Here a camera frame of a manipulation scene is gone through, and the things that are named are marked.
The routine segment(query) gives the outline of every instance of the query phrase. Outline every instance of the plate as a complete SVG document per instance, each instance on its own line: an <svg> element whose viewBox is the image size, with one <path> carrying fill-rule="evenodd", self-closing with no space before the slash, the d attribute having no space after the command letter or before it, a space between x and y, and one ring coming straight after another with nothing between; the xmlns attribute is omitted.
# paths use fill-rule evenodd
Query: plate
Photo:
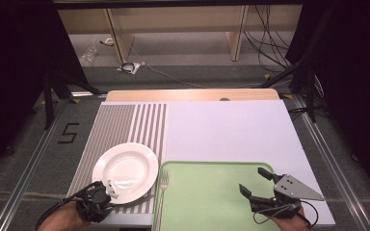
<svg viewBox="0 0 370 231"><path fill-rule="evenodd" d="M92 180L110 181L118 198L111 203L125 204L144 195L158 175L158 160L149 147L127 142L106 151L92 170Z"/></svg>

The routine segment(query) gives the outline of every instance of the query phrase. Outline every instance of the green tray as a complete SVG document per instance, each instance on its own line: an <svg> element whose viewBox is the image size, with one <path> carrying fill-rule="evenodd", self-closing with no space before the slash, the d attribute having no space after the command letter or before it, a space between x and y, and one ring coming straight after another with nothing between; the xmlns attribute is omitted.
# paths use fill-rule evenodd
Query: green tray
<svg viewBox="0 0 370 231"><path fill-rule="evenodd" d="M164 163L159 174L166 170L170 183L165 190L160 231L279 230L270 220L255 223L249 201L239 192L242 184L253 195L274 196L274 183L257 173L259 167L273 172L263 163ZM160 201L160 180L159 176L156 203ZM153 231L158 207L154 210ZM261 221L266 217L257 215L256 219Z"/></svg>

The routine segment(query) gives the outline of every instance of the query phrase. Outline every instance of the robotic hand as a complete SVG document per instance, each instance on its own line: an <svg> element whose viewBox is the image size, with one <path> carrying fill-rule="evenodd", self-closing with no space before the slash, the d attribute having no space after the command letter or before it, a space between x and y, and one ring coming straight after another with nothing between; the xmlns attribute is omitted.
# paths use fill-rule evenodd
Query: robotic hand
<svg viewBox="0 0 370 231"><path fill-rule="evenodd" d="M109 203L111 197L117 198L118 196L110 184L104 186L101 181L93 182L74 195L60 199L58 203L40 217L35 229L38 230L47 217L72 200L77 201L76 208L84 220L101 222L110 214L111 209L114 207L113 204Z"/></svg>
<svg viewBox="0 0 370 231"><path fill-rule="evenodd" d="M254 217L255 214L262 214L273 218L292 218L294 216L298 216L305 221L308 229L315 225L317 220L311 224L299 213L302 202L305 202L301 201L301 199L325 200L321 194L317 193L291 175L272 174L262 167L258 169L258 173L269 181L273 180L275 182L274 197L263 198L251 195L251 192L246 187L239 184L239 191L246 199L249 200L251 211L253 212L253 218L256 223L264 222L257 222Z"/></svg>

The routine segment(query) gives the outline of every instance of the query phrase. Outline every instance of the desk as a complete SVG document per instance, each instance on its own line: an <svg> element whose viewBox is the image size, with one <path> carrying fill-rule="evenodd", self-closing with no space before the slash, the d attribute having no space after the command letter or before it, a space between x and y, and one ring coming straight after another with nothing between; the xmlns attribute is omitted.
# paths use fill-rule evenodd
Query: desk
<svg viewBox="0 0 370 231"><path fill-rule="evenodd" d="M222 102L221 98L234 101ZM111 91L100 106L68 194L91 182L93 165L99 156L127 141L149 146L160 164L165 161L265 162L276 173L291 173L321 191L290 116L274 90ZM155 193L155 186L149 193ZM320 214L319 224L334 224L326 202L311 203ZM146 211L120 210L101 225L149 226L153 201L144 207ZM315 219L310 208L306 208L306 215L310 220Z"/></svg>

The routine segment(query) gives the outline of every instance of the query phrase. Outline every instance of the striped placemat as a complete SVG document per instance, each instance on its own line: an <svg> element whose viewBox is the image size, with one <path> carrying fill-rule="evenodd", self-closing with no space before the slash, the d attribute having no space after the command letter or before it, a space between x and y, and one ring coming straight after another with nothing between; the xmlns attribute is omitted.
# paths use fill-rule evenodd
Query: striped placemat
<svg viewBox="0 0 370 231"><path fill-rule="evenodd" d="M92 131L76 170L67 196L92 182L93 168L108 149L125 142L148 146L157 156L158 163L165 160L167 104L102 104L95 118ZM155 185L146 193L155 194ZM152 214L151 199L132 208L120 208L118 214Z"/></svg>

